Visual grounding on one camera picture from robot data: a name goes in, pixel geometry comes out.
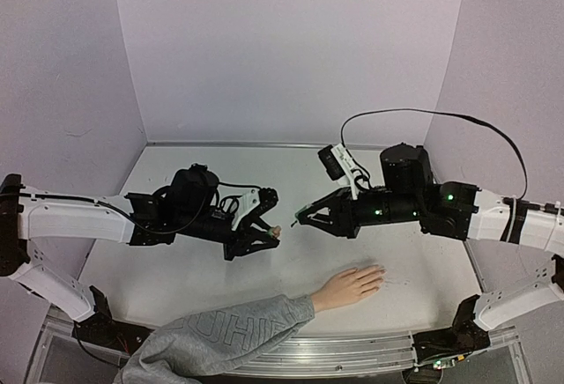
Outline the nail polish bottle green label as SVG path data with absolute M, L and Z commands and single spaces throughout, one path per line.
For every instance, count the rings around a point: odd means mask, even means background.
M 281 235 L 281 231 L 282 231 L 281 226 L 280 226 L 280 225 L 277 225 L 277 226 L 272 227 L 272 228 L 268 231 L 268 235 L 269 235 L 270 237 L 272 237 L 273 239 L 278 239 L 278 238 L 280 237 L 280 235 Z

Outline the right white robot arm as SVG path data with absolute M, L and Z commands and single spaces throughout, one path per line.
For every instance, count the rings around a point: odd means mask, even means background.
M 549 254 L 551 262 L 496 292 L 459 304 L 451 328 L 491 331 L 516 317 L 563 300 L 563 207 L 500 196 L 460 181 L 434 180 L 422 146 L 382 151 L 384 183 L 360 185 L 361 170 L 343 144 L 318 152 L 339 189 L 306 205 L 295 217 L 335 237 L 354 239 L 365 226 L 416 222 L 424 234 L 451 240 L 488 240 Z

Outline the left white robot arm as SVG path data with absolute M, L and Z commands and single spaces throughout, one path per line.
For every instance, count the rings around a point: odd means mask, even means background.
M 279 244 L 280 230 L 262 216 L 278 204 L 273 188 L 224 182 L 207 166 L 177 171 L 151 194 L 77 196 L 32 188 L 19 174 L 1 183 L 1 275 L 82 323 L 102 346 L 115 343 L 119 328 L 105 295 L 54 266 L 35 241 L 104 240 L 132 247 L 170 245 L 177 236 L 219 243 L 232 261 Z

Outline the person's bare hand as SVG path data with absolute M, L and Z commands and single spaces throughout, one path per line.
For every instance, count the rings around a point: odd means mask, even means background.
M 386 270 L 379 265 L 337 273 L 310 295 L 316 314 L 356 304 L 381 289 Z

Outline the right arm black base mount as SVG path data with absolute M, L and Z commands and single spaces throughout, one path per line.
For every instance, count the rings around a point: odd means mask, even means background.
M 474 308 L 478 299 L 479 295 L 473 295 L 463 300 L 449 327 L 421 331 L 412 336 L 416 366 L 470 355 L 490 346 L 488 332 L 474 322 Z

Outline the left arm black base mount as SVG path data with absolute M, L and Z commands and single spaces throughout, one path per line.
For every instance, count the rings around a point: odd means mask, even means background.
M 81 343 L 133 354 L 149 337 L 152 329 L 116 321 L 104 293 L 93 285 L 89 287 L 89 291 L 93 295 L 93 314 L 74 324 L 72 336 Z

